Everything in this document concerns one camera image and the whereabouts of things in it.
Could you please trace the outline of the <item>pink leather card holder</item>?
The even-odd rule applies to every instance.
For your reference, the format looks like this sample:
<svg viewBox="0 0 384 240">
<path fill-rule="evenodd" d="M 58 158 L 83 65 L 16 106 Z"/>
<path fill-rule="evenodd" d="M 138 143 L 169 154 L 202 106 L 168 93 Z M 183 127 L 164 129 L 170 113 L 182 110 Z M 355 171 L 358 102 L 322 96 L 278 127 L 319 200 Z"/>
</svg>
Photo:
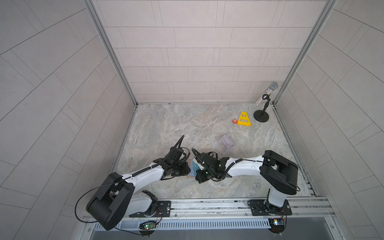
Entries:
<svg viewBox="0 0 384 240">
<path fill-rule="evenodd" d="M 200 170 L 200 167 L 195 159 L 188 159 L 188 167 L 190 168 L 190 172 L 187 174 L 188 178 L 196 178 L 197 170 Z"/>
</svg>

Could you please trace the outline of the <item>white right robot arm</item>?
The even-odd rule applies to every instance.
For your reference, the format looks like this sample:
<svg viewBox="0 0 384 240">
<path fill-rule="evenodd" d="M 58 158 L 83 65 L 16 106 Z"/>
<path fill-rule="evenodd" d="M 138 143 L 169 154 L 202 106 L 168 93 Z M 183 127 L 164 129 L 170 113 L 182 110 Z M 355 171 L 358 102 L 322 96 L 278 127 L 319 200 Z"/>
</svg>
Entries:
<svg viewBox="0 0 384 240">
<path fill-rule="evenodd" d="M 200 153 L 192 149 L 200 169 L 196 180 L 202 184 L 208 180 L 223 181 L 236 176 L 263 177 L 270 185 L 265 200 L 249 200 L 248 206 L 254 216 L 290 216 L 292 211 L 287 196 L 300 191 L 297 185 L 299 167 L 294 162 L 267 150 L 255 158 L 221 158 L 215 152 Z"/>
</svg>

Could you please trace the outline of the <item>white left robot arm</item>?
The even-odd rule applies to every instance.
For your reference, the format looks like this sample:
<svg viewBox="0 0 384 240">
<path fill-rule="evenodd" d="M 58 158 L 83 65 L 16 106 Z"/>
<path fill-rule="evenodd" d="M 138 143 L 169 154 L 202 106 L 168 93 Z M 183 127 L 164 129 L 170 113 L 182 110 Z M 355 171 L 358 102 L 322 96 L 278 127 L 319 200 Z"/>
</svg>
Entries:
<svg viewBox="0 0 384 240">
<path fill-rule="evenodd" d="M 96 188 L 86 211 L 107 231 L 116 227 L 125 215 L 152 216 L 157 212 L 158 198 L 143 188 L 157 181 L 188 175 L 189 156 L 187 148 L 172 147 L 164 158 L 154 160 L 141 170 L 125 175 L 109 174 Z"/>
</svg>

